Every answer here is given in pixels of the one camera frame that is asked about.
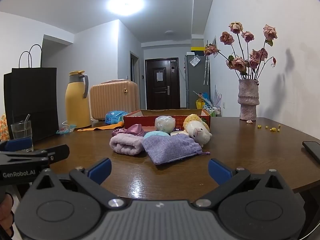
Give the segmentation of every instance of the blue wipes package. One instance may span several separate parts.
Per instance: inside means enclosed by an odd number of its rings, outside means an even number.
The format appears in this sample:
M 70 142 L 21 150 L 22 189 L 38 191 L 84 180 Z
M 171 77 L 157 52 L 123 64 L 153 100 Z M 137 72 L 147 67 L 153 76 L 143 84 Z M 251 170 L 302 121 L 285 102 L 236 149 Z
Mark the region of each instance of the blue wipes package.
M 128 113 L 126 113 L 124 111 L 111 111 L 106 114 L 105 123 L 106 124 L 117 124 L 120 121 L 123 121 L 123 116 L 126 114 L 128 114 Z

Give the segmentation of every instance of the thermos lid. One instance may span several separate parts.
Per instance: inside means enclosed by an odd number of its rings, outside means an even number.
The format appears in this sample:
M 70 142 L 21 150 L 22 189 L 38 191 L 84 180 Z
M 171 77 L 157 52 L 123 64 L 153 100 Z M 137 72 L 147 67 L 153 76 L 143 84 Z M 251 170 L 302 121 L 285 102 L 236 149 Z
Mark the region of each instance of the thermos lid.
M 71 75 L 79 75 L 79 74 L 82 74 L 82 73 L 84 73 L 84 70 L 75 70 L 75 71 L 71 71 L 69 73 L 69 76 L 71 76 Z

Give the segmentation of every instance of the bouquet of dried roses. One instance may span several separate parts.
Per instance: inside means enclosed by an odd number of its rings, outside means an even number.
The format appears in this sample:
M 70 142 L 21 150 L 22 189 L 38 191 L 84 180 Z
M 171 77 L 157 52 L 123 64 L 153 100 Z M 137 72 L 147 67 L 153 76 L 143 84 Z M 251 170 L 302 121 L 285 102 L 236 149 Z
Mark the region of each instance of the bouquet of dried roses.
M 273 59 L 273 64 L 271 64 L 273 67 L 276 65 L 276 59 L 274 57 L 270 57 L 269 59 L 267 59 L 268 52 L 265 49 L 266 44 L 273 46 L 273 40 L 277 39 L 277 32 L 274 27 L 270 27 L 269 25 L 266 25 L 263 28 L 263 33 L 266 38 L 264 45 L 263 45 L 263 48 L 258 51 L 253 49 L 252 53 L 250 53 L 250 54 L 249 54 L 249 42 L 254 40 L 253 34 L 251 32 L 243 32 L 243 27 L 240 22 L 232 22 L 232 23 L 230 23 L 229 27 L 230 27 L 230 31 L 233 32 L 234 34 L 236 34 L 238 37 L 240 49 L 242 52 L 242 57 L 241 56 L 239 57 L 236 54 L 236 52 L 233 48 L 233 45 L 232 45 L 235 40 L 234 40 L 233 36 L 228 32 L 222 33 L 222 36 L 220 37 L 220 41 L 223 42 L 225 45 L 230 45 L 232 47 L 233 53 L 229 57 L 226 57 L 222 53 L 220 53 L 220 50 L 218 50 L 215 45 L 209 44 L 204 49 L 205 55 L 209 56 L 213 53 L 221 54 L 223 57 L 226 58 L 227 66 L 230 69 L 235 70 L 239 79 L 240 79 L 240 77 L 239 77 L 237 71 L 239 71 L 241 79 L 258 80 L 264 66 L 266 65 L 266 63 L 269 60 Z M 248 57 L 246 60 L 244 58 L 244 50 L 242 49 L 241 42 L 240 42 L 240 37 L 239 37 L 240 32 L 242 33 L 241 34 L 242 38 L 244 38 L 245 42 L 247 43 Z

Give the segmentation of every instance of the ceiling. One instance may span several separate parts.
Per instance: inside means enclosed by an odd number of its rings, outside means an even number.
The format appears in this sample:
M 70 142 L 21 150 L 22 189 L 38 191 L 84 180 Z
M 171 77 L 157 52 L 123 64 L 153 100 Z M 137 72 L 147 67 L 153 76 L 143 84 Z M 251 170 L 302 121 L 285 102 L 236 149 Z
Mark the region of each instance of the ceiling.
M 191 24 L 192 33 L 204 32 L 212 0 L 194 1 L 144 0 L 143 10 L 131 16 L 109 12 L 108 0 L 1 0 L 0 11 L 44 22 L 71 33 L 120 19 L 140 42 L 181 41 L 190 39 Z

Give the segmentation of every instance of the peach suitcase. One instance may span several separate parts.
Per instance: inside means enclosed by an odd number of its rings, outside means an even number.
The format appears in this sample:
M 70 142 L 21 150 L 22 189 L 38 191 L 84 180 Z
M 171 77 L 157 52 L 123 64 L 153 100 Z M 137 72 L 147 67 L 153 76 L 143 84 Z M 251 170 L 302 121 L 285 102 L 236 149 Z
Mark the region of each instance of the peach suitcase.
M 140 109 L 138 85 L 126 79 L 111 80 L 90 88 L 93 119 L 105 120 L 110 111 L 131 113 Z

